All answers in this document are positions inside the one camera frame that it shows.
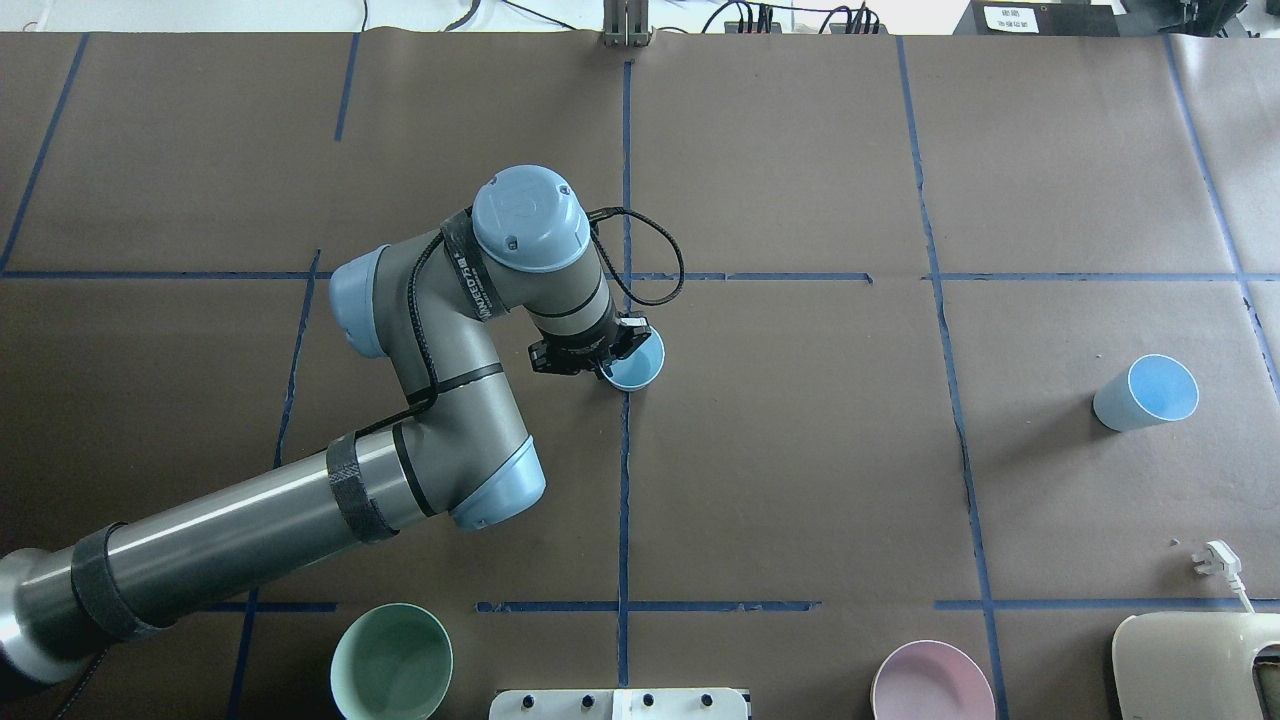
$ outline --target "white label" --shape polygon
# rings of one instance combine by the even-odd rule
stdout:
[[[986,5],[982,9],[987,15],[987,27],[1001,32],[1039,32],[1036,27],[1036,10],[1030,8],[993,8]]]

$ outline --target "blue grid line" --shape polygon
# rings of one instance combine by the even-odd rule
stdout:
[[[822,607],[817,600],[737,600],[737,601],[678,601],[678,600],[640,600],[628,601],[627,612],[812,612]],[[521,614],[521,612],[617,612],[614,601],[570,601],[570,602],[477,602],[480,614]]]
[[[351,102],[351,81],[356,77],[356,54],[360,51],[360,33],[351,33],[351,50],[347,51],[347,78],[342,82],[342,102],[338,104],[338,127],[333,131],[333,141],[342,142],[342,131],[347,127],[347,104]]]
[[[632,281],[675,281],[676,273],[631,273]],[[685,281],[854,281],[872,284],[868,273],[685,273]]]
[[[929,255],[929,279],[933,284],[933,301],[937,306],[938,332],[942,337],[942,357],[947,368],[947,389],[951,395],[951,415],[956,434],[960,436],[960,457],[964,468],[964,484],[969,500],[969,532],[973,536],[974,560],[978,569],[978,588],[982,592],[983,620],[987,625],[987,644],[991,652],[992,684],[996,689],[996,707],[1001,720],[1009,720],[1009,700],[1005,694],[1005,671],[1000,662],[1000,641],[996,635],[996,607],[991,598],[991,579],[987,575],[987,552],[983,548],[982,519],[978,515],[978,492],[973,482],[973,461],[969,455],[969,437],[965,432],[964,407],[960,405],[960,386],[956,379],[955,354],[951,347],[951,331],[947,327],[946,300],[942,295],[942,270],[938,264],[937,245],[933,238],[933,223],[924,202],[924,160],[920,155],[920,137],[915,126],[915,108],[911,102],[911,81],[906,69],[906,46],[902,37],[897,41],[897,65],[902,78],[902,104],[906,111],[906,129],[911,140],[911,161],[915,169],[915,190],[920,202],[920,223],[924,228],[925,246]]]
[[[941,278],[945,282],[1235,282],[1238,279],[1231,273],[942,273]]]
[[[332,272],[292,270],[13,270],[8,281],[326,281]]]
[[[1222,241],[1226,242],[1226,254],[1231,258],[1231,268],[1235,270],[1236,282],[1240,284],[1240,295],[1244,299],[1245,310],[1249,313],[1249,322],[1253,324],[1253,337],[1258,341],[1258,350],[1262,352],[1262,363],[1267,368],[1267,377],[1271,379],[1271,389],[1280,400],[1280,375],[1276,374],[1276,365],[1271,355],[1271,346],[1267,336],[1262,332],[1262,320],[1258,319],[1257,305],[1253,302],[1253,293],[1249,292],[1249,283],[1244,277],[1244,266],[1240,264],[1240,254],[1235,249],[1235,237],[1231,227],[1226,222],[1222,211],[1222,202],[1217,193],[1217,184],[1213,174],[1208,170],[1208,161],[1204,160],[1204,150],[1201,146],[1199,133],[1196,131],[1196,122],[1192,120],[1192,110],[1187,104],[1187,92],[1183,90],[1183,78],[1178,72],[1178,59],[1174,56],[1174,44],[1169,35],[1165,35],[1165,56],[1169,60],[1169,74],[1174,81],[1174,95],[1178,96],[1178,109],[1183,113],[1183,123],[1187,126],[1187,135],[1190,136],[1192,149],[1196,151],[1196,164],[1199,165],[1201,177],[1208,190],[1208,200],[1213,208],[1213,217],[1217,218],[1217,227],[1222,232]]]
[[[1251,598],[1256,607],[1280,609],[1280,600]],[[1098,597],[997,600],[995,606],[1006,610],[1231,610],[1239,609],[1234,597]],[[978,611],[980,600],[938,600],[933,609],[943,612]]]
[[[201,612],[246,612],[247,602],[215,602]],[[337,602],[256,602],[253,612],[337,612]]]
[[[622,206],[631,208],[631,60],[622,63]],[[622,282],[631,287],[631,218],[622,217]],[[626,299],[631,311],[631,299]],[[622,451],[618,478],[618,687],[631,684],[631,393],[622,393]]]
[[[58,96],[58,105],[54,106],[54,114],[49,118],[49,127],[45,128],[45,140],[40,142],[40,150],[36,152],[36,163],[31,167],[31,176],[27,178],[27,187],[22,191],[22,200],[18,201],[18,211],[13,215],[13,225],[9,227],[9,240],[4,243],[4,252],[0,252],[0,273],[4,273],[9,265],[9,256],[13,255],[13,247],[18,243],[22,222],[27,218],[27,206],[31,204],[31,196],[36,191],[36,181],[40,179],[40,170],[45,167],[49,146],[54,142],[58,120],[61,119],[63,109],[67,108],[67,99],[72,94],[72,86],[76,83],[76,73],[79,72],[79,64],[84,58],[84,46],[87,45],[88,33],[81,33],[79,45],[76,46],[76,56],[72,59],[72,67],[68,68],[67,79],[63,81],[63,92]]]
[[[307,319],[311,315],[311,299],[316,288],[316,266],[320,265],[320,251],[316,250],[311,258],[310,278],[302,295],[302,311],[298,316],[298,333],[293,341],[293,359],[289,364],[289,379],[284,391],[284,407],[280,410],[280,430],[275,437],[275,456],[273,468],[284,464],[284,436],[289,429],[289,419],[293,413],[293,398],[297,392],[298,359],[302,356],[302,338],[307,333]],[[236,720],[239,715],[239,700],[244,691],[244,671],[248,665],[248,648],[253,639],[253,618],[257,615],[257,588],[248,592],[248,602],[244,603],[244,624],[241,626],[239,651],[236,655],[236,674],[232,676],[230,697],[227,701],[227,719]]]

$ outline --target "green cup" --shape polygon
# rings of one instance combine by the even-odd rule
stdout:
[[[347,720],[425,720],[453,676],[453,646],[434,615],[406,602],[375,607],[347,628],[329,666]]]

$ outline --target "pink bowl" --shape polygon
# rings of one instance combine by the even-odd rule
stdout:
[[[995,720],[982,669],[959,648],[916,641],[895,650],[872,682],[876,720]]]

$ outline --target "robotic arm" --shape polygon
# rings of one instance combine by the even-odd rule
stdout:
[[[0,559],[0,697],[424,518],[475,530],[530,507],[545,479],[484,323],[524,306],[541,332],[535,372],[609,377],[626,364],[652,331],[616,309],[591,251],[594,222],[611,214],[589,218],[563,178],[520,165],[438,232],[334,272],[338,324],[361,355],[390,357],[408,410],[72,547]]]

